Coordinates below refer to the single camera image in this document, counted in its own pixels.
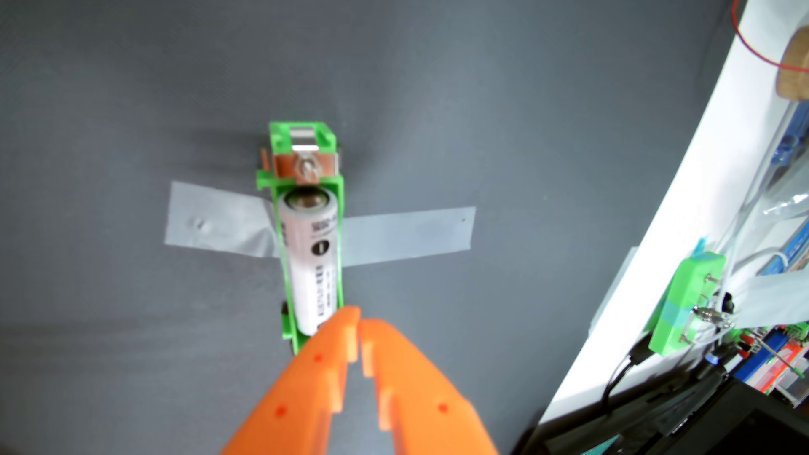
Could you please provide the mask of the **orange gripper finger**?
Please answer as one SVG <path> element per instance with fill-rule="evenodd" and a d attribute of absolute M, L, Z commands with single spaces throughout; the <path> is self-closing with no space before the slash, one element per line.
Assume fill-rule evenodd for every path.
<path fill-rule="evenodd" d="M 350 363 L 359 355 L 361 310 L 345 306 L 310 337 L 222 449 L 222 454 L 325 454 Z"/>
<path fill-rule="evenodd" d="M 498 454 L 471 402 L 398 329 L 364 319 L 359 341 L 395 454 Z"/>

